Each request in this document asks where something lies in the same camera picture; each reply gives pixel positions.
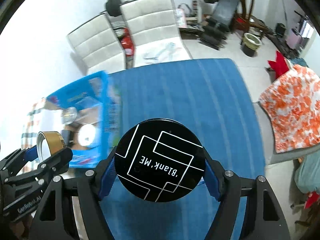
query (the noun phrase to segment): brown adhesive tape roll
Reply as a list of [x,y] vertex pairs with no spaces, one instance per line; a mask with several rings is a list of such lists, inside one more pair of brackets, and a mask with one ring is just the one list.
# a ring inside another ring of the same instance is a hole
[[66,148],[66,144],[60,133],[55,131],[39,132],[37,135],[37,152],[38,152],[38,157],[40,162],[43,162],[45,159],[49,157],[49,156],[44,157],[42,155],[42,142],[44,140],[47,141],[50,155],[55,154],[56,152],[62,150],[63,148]]

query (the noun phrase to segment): black speaker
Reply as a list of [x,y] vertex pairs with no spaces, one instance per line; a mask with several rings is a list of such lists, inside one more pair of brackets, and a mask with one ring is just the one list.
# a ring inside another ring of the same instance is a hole
[[277,23],[276,34],[280,37],[283,37],[284,33],[285,33],[285,26],[282,23]]

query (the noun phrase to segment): orange and white floral cloth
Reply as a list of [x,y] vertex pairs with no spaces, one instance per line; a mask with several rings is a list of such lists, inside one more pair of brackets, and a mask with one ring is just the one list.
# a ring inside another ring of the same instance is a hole
[[276,152],[320,143],[320,78],[307,67],[295,65],[259,97],[275,135]]

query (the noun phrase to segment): table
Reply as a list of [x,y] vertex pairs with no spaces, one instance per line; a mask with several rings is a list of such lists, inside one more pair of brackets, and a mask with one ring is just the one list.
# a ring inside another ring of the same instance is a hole
[[[181,122],[213,159],[237,175],[264,174],[260,129],[244,81],[230,59],[160,63],[110,74],[122,98],[121,135],[150,118]],[[199,184],[173,202],[132,195],[118,178],[101,208],[115,239],[204,239],[219,203]],[[245,199],[232,239],[238,239]]]

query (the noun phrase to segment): weight bench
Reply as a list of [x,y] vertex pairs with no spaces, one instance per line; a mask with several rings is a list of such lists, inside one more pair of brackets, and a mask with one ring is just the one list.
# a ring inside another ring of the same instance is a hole
[[200,36],[202,42],[219,50],[221,40],[225,39],[227,32],[230,32],[232,19],[239,2],[240,0],[219,1],[212,16],[207,20],[208,25],[203,27],[204,32]]

